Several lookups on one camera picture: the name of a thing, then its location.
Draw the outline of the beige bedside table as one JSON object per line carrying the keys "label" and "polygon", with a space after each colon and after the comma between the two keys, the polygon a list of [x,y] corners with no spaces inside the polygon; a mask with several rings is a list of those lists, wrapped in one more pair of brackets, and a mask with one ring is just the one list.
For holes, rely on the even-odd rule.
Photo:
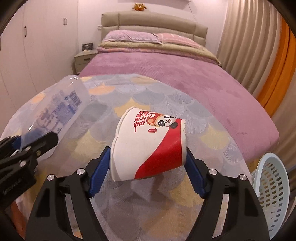
{"label": "beige bedside table", "polygon": [[87,65],[88,63],[96,56],[97,50],[87,50],[79,52],[74,56],[74,64],[76,73],[79,74]]}

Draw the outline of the small black picture frame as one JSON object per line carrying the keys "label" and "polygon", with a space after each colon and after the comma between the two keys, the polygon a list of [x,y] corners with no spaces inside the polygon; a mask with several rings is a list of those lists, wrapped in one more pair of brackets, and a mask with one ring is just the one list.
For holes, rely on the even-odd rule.
{"label": "small black picture frame", "polygon": [[93,43],[82,44],[82,52],[92,51],[93,50]]}

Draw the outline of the clear plastic water bottle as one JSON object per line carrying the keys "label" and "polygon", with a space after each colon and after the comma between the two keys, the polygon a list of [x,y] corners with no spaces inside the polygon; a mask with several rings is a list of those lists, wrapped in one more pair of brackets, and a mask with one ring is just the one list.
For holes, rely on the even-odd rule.
{"label": "clear plastic water bottle", "polygon": [[90,95],[82,80],[76,75],[64,77],[52,86],[24,122],[21,147],[49,132],[57,134],[59,144],[89,102]]}

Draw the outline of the bed with pink cover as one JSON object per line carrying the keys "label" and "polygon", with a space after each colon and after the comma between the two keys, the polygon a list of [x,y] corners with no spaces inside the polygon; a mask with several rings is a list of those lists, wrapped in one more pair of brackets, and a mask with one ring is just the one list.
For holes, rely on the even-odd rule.
{"label": "bed with pink cover", "polygon": [[81,77],[105,74],[140,74],[188,94],[222,123],[247,161],[278,145],[271,117],[221,66],[161,53],[98,52],[80,72]]}

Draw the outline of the patterned round tablecloth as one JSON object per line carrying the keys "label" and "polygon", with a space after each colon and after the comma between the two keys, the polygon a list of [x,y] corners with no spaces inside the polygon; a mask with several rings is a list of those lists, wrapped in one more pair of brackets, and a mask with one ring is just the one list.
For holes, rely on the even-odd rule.
{"label": "patterned round tablecloth", "polygon": [[67,76],[22,106],[1,139],[1,211],[26,191],[25,240],[251,239],[236,142],[144,76]]}

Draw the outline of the purple pillow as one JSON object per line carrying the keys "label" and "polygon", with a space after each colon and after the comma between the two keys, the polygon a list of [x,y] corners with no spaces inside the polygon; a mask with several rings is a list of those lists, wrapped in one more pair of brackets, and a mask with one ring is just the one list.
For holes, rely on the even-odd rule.
{"label": "purple pillow", "polygon": [[107,41],[123,41],[123,42],[135,42],[135,43],[154,43],[161,44],[159,38],[151,33],[131,31],[131,30],[114,30],[109,32],[102,40]]}

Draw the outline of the beige curtain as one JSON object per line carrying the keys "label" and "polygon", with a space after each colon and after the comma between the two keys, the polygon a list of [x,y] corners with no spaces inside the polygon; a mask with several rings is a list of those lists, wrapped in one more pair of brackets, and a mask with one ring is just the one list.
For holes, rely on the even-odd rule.
{"label": "beige curtain", "polygon": [[[295,1],[229,1],[218,59],[222,68],[257,100],[273,66],[281,19],[295,36]],[[279,108],[270,116],[280,134],[272,150],[295,169],[295,72]]]}

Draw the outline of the orange plush toy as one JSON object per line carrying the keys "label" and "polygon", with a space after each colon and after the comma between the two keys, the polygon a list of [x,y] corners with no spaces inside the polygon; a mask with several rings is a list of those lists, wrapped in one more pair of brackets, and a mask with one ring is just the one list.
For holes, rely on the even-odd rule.
{"label": "orange plush toy", "polygon": [[147,9],[147,7],[143,3],[135,3],[132,9],[134,9],[135,11],[144,11],[145,9]]}

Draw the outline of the pink pillow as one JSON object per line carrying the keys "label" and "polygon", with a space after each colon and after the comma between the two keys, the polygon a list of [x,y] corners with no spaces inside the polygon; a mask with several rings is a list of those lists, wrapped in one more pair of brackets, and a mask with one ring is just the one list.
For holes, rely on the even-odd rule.
{"label": "pink pillow", "polygon": [[177,34],[172,33],[157,33],[154,34],[162,43],[167,44],[175,44],[175,45],[181,45],[181,46],[187,46],[192,48],[202,48],[202,45],[196,43],[195,41],[186,38],[184,36],[180,36]]}

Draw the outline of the white built-in wardrobe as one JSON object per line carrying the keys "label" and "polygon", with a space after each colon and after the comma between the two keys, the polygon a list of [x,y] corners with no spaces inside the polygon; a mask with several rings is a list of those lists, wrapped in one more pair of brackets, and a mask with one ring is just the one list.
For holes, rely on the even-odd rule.
{"label": "white built-in wardrobe", "polygon": [[27,1],[1,34],[1,130],[32,97],[74,73],[78,1]]}

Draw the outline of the red white paper bowl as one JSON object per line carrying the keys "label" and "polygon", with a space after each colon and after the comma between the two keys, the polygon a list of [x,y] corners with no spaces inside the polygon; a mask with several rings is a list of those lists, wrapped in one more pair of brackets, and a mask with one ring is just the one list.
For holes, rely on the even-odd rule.
{"label": "red white paper bowl", "polygon": [[186,121],[136,107],[121,117],[111,145],[113,181],[144,179],[186,162]]}

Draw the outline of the orange curtain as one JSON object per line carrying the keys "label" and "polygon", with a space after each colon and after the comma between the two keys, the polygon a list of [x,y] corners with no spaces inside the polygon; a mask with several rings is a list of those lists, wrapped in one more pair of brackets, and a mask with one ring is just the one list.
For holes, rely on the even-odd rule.
{"label": "orange curtain", "polygon": [[269,116],[273,116],[283,101],[295,72],[295,36],[284,19],[278,50],[269,76],[257,100]]}

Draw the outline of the light blue plastic basket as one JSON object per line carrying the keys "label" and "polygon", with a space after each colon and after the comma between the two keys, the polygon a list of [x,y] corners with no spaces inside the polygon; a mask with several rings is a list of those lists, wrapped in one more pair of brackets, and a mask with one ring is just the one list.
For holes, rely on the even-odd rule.
{"label": "light blue plastic basket", "polygon": [[288,174],[281,159],[274,153],[263,155],[251,173],[251,182],[273,238],[284,223],[290,199]]}

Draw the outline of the folded beige quilt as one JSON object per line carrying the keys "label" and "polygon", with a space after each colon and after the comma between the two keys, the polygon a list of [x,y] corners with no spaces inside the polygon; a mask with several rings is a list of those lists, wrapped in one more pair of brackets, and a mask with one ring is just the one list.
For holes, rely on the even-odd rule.
{"label": "folded beige quilt", "polygon": [[124,41],[107,41],[101,43],[97,48],[99,53],[111,52],[144,52],[144,53],[161,53],[168,55],[175,55],[181,57],[188,57],[195,60],[201,60],[208,63],[213,63],[221,66],[217,57],[206,48],[193,48],[188,46],[176,44],[156,44],[156,43],[142,43],[142,42],[124,42]]}

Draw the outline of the beige padded headboard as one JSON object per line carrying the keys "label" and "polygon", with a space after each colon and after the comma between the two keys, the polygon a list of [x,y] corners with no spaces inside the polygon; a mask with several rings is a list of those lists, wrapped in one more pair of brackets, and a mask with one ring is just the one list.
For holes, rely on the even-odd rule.
{"label": "beige padded headboard", "polygon": [[172,33],[206,46],[208,28],[177,16],[145,11],[118,11],[101,16],[101,39],[114,30],[132,30],[147,33]]}

